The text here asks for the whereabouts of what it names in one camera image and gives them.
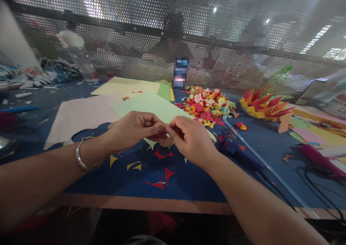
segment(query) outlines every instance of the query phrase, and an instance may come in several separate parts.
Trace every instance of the silver bracelet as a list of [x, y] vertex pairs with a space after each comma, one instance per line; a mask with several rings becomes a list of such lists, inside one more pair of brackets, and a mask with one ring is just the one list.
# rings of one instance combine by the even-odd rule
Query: silver bracelet
[[83, 142], [85, 142], [88, 139], [91, 139], [94, 137], [83, 137], [82, 141], [80, 142], [80, 144], [78, 145], [77, 149], [76, 149], [76, 160], [78, 163], [78, 166], [81, 168], [81, 170], [85, 171], [85, 172], [89, 172], [92, 170], [95, 170], [97, 168], [99, 168], [101, 166], [101, 164], [99, 164], [98, 166], [94, 167], [93, 169], [89, 169], [83, 162], [82, 159], [80, 158], [80, 146], [82, 146]]

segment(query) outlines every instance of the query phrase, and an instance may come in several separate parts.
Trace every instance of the table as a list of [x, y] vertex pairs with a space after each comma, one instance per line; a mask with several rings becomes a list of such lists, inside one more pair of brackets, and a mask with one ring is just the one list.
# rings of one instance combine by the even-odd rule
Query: table
[[[15, 138], [20, 142], [20, 147], [13, 156], [0, 161], [0, 164], [8, 163], [14, 160], [22, 159], [28, 156], [43, 152], [45, 140], [49, 134], [59, 105], [63, 101], [77, 98], [90, 97], [90, 93], [95, 89], [94, 84], [88, 85], [85, 82], [82, 85], [76, 85], [79, 81], [64, 84], [62, 88], [51, 92], [50, 90], [31, 90], [33, 95], [17, 99], [14, 95], [17, 93], [29, 92], [29, 90], [11, 90], [8, 92], [7, 99], [9, 106], [23, 106], [24, 101], [32, 100], [33, 104], [38, 106], [38, 110], [21, 113], [18, 115], [17, 128], [10, 133], [3, 134], [8, 138]], [[231, 101], [237, 101], [239, 96], [223, 92]], [[181, 90], [174, 90], [176, 100], [187, 96]], [[338, 217], [336, 210], [333, 210], [323, 197], [321, 197], [305, 180], [303, 169], [308, 163], [307, 159], [298, 151], [299, 142], [292, 138], [288, 133], [278, 134], [278, 123], [265, 122], [255, 119], [238, 109], [240, 116], [237, 119], [230, 119], [229, 122], [235, 125], [237, 122], [243, 122], [248, 126], [248, 132], [240, 132], [242, 137], [271, 165], [271, 167], [293, 188], [293, 190], [304, 200], [304, 202], [321, 219], [335, 219]], [[84, 136], [98, 135], [106, 131], [108, 124], [103, 124], [97, 129], [89, 129], [73, 137], [74, 141], [79, 141]], [[217, 126], [209, 129], [217, 135], [227, 132], [228, 129]], [[56, 144], [52, 148], [60, 147], [62, 144]], [[102, 166], [76, 183], [72, 184], [67, 190], [52, 201], [54, 205], [99, 207], [99, 208], [117, 208], [117, 209], [136, 209], [151, 211], [174, 211], [190, 213], [211, 213], [211, 214], [232, 214], [231, 209], [226, 203], [222, 192], [214, 181], [201, 169], [189, 161], [185, 163], [182, 155], [173, 146], [168, 152], [172, 152], [174, 157], [168, 157], [164, 160], [153, 160], [154, 151], [147, 150], [148, 144], [140, 142], [134, 148], [122, 153], [123, 159], [117, 160], [110, 168], [109, 159]], [[294, 158], [286, 163], [282, 160], [284, 152], [292, 154]], [[127, 164], [141, 159], [142, 171], [139, 170], [118, 170]], [[261, 182], [267, 188], [276, 193], [256, 172], [253, 172], [241, 161], [236, 163], [243, 168], [249, 175]], [[164, 167], [176, 172], [170, 178], [170, 187], [161, 190], [149, 186], [145, 180], [155, 183], [155, 180], [164, 178]], [[296, 206], [300, 206], [297, 201], [285, 190], [285, 188], [271, 175], [265, 172], [270, 181], [283, 192], [289, 201]], [[311, 174], [311, 180], [331, 199], [340, 209], [346, 212], [346, 191], [340, 184]], [[298, 212], [305, 218], [308, 214], [303, 208]]]

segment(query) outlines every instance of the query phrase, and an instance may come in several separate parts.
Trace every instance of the mesh partition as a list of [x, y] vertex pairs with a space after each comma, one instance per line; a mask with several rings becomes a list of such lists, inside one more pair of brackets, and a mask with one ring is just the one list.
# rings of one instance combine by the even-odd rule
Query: mesh partition
[[344, 0], [7, 1], [37, 57], [70, 60], [55, 36], [70, 30], [98, 70], [118, 76], [171, 81], [181, 56], [194, 85], [241, 93], [292, 65], [277, 94], [297, 97], [323, 80], [310, 101], [321, 104], [345, 90]]

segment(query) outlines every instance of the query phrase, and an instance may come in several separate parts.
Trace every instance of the black cable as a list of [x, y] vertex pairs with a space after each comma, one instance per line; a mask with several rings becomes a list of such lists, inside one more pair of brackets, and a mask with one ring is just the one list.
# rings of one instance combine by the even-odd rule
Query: black cable
[[340, 219], [339, 219], [339, 220], [340, 220], [341, 222], [344, 222], [345, 219], [344, 219], [344, 216], [343, 216], [341, 210], [340, 210], [332, 201], [330, 201], [330, 199], [329, 199], [327, 196], [325, 196], [325, 194], [322, 193], [322, 192], [319, 190], [319, 188], [317, 188], [317, 186], [315, 186], [315, 184], [314, 184], [314, 183], [310, 180], [310, 178], [308, 177], [307, 173], [308, 173], [309, 169], [310, 169], [310, 168], [306, 167], [305, 170], [304, 170], [304, 175], [305, 175], [306, 180], [309, 181], [309, 183], [321, 194], [321, 196], [323, 196], [328, 202], [330, 202], [330, 203], [335, 207], [335, 209], [338, 211], [338, 213], [339, 213], [339, 215], [340, 215]]
[[267, 181], [285, 200], [286, 200], [286, 202], [288, 203], [288, 205], [290, 206], [290, 207], [292, 207], [292, 209], [294, 210], [294, 211], [296, 211], [297, 212], [297, 210], [295, 209], [295, 207], [291, 204], [291, 202], [287, 199], [287, 197], [286, 196], [284, 196], [284, 194], [279, 190], [279, 188], [277, 188], [268, 178], [267, 178], [267, 176], [263, 173], [263, 171], [259, 171], [259, 173], [260, 173], [260, 175], [263, 177], [263, 179], [265, 180], [265, 181]]

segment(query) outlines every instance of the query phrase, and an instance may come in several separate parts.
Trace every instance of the table edge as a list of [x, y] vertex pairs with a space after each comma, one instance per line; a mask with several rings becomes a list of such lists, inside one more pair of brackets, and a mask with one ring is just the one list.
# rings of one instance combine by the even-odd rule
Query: table edge
[[[229, 205], [223, 202], [188, 201], [178, 199], [159, 199], [129, 196], [106, 196], [77, 193], [61, 193], [50, 202], [50, 205], [103, 209], [234, 215]], [[303, 218], [310, 219], [305, 208], [296, 207], [296, 210], [298, 214]], [[336, 220], [339, 218], [339, 214], [335, 209], [312, 208], [312, 210], [320, 219]], [[346, 210], [341, 210], [341, 212], [346, 215]]]

